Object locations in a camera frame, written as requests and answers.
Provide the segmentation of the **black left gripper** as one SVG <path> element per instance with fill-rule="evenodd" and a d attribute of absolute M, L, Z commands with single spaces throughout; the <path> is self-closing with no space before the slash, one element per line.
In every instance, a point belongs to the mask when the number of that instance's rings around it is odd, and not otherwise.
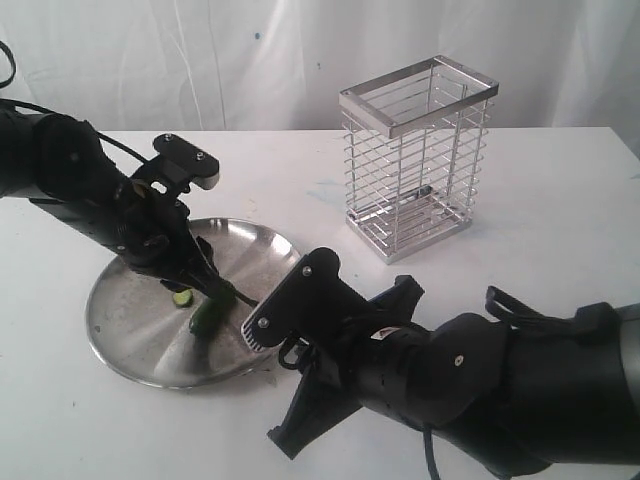
<path fill-rule="evenodd" d="M 188 232 L 186 211 L 148 183 L 98 179 L 89 186 L 90 238 L 119 255 L 136 273 L 195 289 L 208 297 L 221 281 L 213 248 Z"/>

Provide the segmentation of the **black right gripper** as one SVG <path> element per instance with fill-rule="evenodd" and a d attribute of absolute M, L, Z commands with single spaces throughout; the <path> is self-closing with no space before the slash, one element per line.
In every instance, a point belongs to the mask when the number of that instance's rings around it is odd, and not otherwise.
<path fill-rule="evenodd" d="M 349 319 L 332 351 L 306 344 L 302 374 L 282 423 L 268 438 L 288 457 L 362 408 L 405 425 L 440 423 L 440 332 L 413 321 L 424 289 L 411 275 L 369 300 L 370 314 Z"/>

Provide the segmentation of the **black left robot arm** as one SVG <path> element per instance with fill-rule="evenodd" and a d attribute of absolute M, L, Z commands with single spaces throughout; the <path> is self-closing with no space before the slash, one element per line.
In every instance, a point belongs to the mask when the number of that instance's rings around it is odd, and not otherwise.
<path fill-rule="evenodd" d="M 118 255 L 134 272 L 212 297 L 223 287 L 213 249 L 195 236 L 180 195 L 215 186 L 219 162 L 174 134 L 127 176 L 87 121 L 1 110 L 1 194 L 25 198 Z"/>

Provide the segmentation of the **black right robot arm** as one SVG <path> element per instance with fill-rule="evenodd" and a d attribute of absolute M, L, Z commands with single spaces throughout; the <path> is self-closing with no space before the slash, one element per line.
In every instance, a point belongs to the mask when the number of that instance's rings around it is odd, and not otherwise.
<path fill-rule="evenodd" d="M 408 276 L 372 300 L 341 281 L 283 284 L 267 318 L 303 341 L 302 374 L 270 439 L 289 457 L 367 408 L 442 438 L 500 479 L 556 463 L 639 461 L 639 308 L 601 302 L 544 316 L 489 287 L 485 315 L 429 331 Z"/>

